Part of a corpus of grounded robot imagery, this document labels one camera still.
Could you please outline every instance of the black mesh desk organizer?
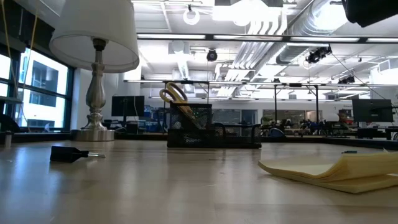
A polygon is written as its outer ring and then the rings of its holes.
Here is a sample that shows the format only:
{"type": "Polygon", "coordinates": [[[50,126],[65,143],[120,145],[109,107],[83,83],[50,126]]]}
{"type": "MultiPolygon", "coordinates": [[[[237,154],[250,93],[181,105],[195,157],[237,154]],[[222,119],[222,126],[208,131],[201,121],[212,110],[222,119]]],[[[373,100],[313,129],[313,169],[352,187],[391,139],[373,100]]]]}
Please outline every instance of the black mesh desk organizer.
{"type": "Polygon", "coordinates": [[[167,147],[261,147],[260,125],[213,124],[210,104],[170,103],[167,147]]]}

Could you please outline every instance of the black monitor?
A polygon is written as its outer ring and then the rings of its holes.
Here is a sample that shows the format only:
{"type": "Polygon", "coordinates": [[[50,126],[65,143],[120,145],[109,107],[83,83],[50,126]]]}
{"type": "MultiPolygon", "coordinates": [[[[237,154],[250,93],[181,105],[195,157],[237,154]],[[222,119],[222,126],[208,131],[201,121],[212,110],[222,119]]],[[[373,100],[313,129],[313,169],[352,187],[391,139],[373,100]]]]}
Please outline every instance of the black monitor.
{"type": "Polygon", "coordinates": [[[112,116],[144,116],[144,96],[112,96],[112,116]]]}
{"type": "Polygon", "coordinates": [[[355,122],[393,122],[391,100],[353,100],[355,122]]]}

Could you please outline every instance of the notepad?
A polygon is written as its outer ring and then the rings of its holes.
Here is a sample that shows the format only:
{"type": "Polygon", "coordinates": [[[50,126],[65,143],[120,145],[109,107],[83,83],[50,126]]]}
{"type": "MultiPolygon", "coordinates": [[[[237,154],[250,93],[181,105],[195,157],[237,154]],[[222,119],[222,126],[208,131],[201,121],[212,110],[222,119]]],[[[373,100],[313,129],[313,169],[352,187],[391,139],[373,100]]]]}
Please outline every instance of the notepad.
{"type": "Polygon", "coordinates": [[[318,156],[259,161],[265,171],[300,182],[349,193],[398,185],[398,152],[343,154],[337,162],[318,156]]]}

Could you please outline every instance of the silver lamp stand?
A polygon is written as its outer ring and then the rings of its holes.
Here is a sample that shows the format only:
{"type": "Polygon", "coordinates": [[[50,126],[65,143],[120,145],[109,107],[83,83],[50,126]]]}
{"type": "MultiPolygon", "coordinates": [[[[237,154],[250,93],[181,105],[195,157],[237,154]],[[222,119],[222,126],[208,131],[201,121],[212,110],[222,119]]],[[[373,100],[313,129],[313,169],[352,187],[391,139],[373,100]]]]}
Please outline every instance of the silver lamp stand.
{"type": "Polygon", "coordinates": [[[87,125],[80,130],[71,130],[74,141],[113,141],[114,131],[107,130],[102,125],[101,109],[105,105],[105,91],[102,85],[102,76],[105,66],[102,61],[102,51],[105,49],[106,41],[103,39],[93,39],[95,48],[95,63],[93,68],[93,78],[86,94],[86,105],[90,107],[90,114],[87,115],[87,125]]]}

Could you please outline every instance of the open office space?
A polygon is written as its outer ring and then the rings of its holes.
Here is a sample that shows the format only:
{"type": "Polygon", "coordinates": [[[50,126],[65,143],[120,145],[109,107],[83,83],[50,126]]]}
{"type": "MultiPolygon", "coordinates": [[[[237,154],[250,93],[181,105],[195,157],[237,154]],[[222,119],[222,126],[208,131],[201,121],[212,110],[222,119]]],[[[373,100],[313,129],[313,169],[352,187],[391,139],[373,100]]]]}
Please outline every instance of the open office space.
{"type": "Polygon", "coordinates": [[[0,223],[393,223],[392,0],[4,0],[0,223]]]}

